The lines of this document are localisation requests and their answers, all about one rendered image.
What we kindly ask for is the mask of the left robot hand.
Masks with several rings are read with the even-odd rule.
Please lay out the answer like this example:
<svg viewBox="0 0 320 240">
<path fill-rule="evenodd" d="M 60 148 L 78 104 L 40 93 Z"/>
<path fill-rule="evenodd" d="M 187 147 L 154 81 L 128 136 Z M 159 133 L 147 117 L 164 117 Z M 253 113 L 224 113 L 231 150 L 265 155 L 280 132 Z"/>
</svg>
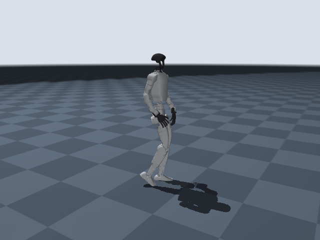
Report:
<svg viewBox="0 0 320 240">
<path fill-rule="evenodd" d="M 172 120 L 172 123 L 170 125 L 172 126 L 176 122 L 176 113 L 177 113 L 174 107 L 171 108 L 171 113 L 172 113 L 172 118 L 170 119 L 170 121 Z"/>
</svg>

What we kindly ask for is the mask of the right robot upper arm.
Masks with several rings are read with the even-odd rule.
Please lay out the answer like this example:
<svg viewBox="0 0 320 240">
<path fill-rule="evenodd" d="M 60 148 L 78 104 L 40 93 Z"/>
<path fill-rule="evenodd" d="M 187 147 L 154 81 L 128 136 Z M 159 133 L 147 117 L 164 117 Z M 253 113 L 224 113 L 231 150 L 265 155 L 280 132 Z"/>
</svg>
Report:
<svg viewBox="0 0 320 240">
<path fill-rule="evenodd" d="M 147 93 L 148 96 L 149 96 L 149 99 L 152 98 L 152 95 L 150 94 L 150 91 L 152 90 L 154 83 L 157 81 L 157 77 L 158 77 L 158 75 L 156 73 L 150 73 L 147 76 L 147 83 L 146 83 L 146 86 L 145 86 L 144 94 Z"/>
</svg>

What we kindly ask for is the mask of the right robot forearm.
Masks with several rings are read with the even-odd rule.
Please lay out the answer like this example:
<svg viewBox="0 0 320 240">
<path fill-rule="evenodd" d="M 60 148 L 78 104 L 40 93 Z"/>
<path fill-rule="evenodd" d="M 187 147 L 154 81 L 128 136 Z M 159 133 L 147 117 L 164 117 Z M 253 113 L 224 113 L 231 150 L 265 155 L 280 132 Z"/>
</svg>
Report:
<svg viewBox="0 0 320 240">
<path fill-rule="evenodd" d="M 143 95 L 143 99 L 144 99 L 145 104 L 149 108 L 149 112 L 154 113 L 157 116 L 159 114 L 159 112 L 155 109 L 153 102 L 151 99 L 149 99 L 149 95 L 147 93 L 145 93 Z"/>
</svg>

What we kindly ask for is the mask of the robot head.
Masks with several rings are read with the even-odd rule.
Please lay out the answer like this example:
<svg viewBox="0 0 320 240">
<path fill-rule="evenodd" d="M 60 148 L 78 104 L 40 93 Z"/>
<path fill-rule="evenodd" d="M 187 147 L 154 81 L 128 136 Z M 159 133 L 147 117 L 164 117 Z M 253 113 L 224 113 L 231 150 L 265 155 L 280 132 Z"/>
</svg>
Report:
<svg viewBox="0 0 320 240">
<path fill-rule="evenodd" d="M 166 56 L 161 53 L 156 53 L 152 56 L 151 60 L 159 63 L 159 66 L 155 68 L 155 70 L 157 72 L 163 73 L 161 71 L 161 69 L 163 69 L 165 67 L 165 62 L 164 62 L 165 59 L 166 59 Z M 162 61 L 162 64 L 161 64 L 161 61 Z M 154 71 L 154 72 L 156 72 L 156 71 Z"/>
</svg>

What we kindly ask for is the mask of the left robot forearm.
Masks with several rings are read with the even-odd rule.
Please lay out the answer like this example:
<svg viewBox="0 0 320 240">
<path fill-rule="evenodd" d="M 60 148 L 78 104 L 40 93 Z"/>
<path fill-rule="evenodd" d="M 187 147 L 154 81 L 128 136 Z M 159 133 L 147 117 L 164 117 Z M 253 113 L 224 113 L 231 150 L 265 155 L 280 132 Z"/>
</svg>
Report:
<svg viewBox="0 0 320 240">
<path fill-rule="evenodd" d="M 173 104 L 173 102 L 172 102 L 172 100 L 171 100 L 171 98 L 170 98 L 170 95 L 167 97 L 167 100 L 166 100 L 165 102 L 166 102 L 167 105 L 169 106 L 170 110 L 171 110 L 172 108 L 174 108 L 174 111 L 175 111 L 175 112 L 177 111 L 177 109 L 175 108 L 175 105 Z M 171 111 L 172 111 L 172 110 L 171 110 Z"/>
</svg>

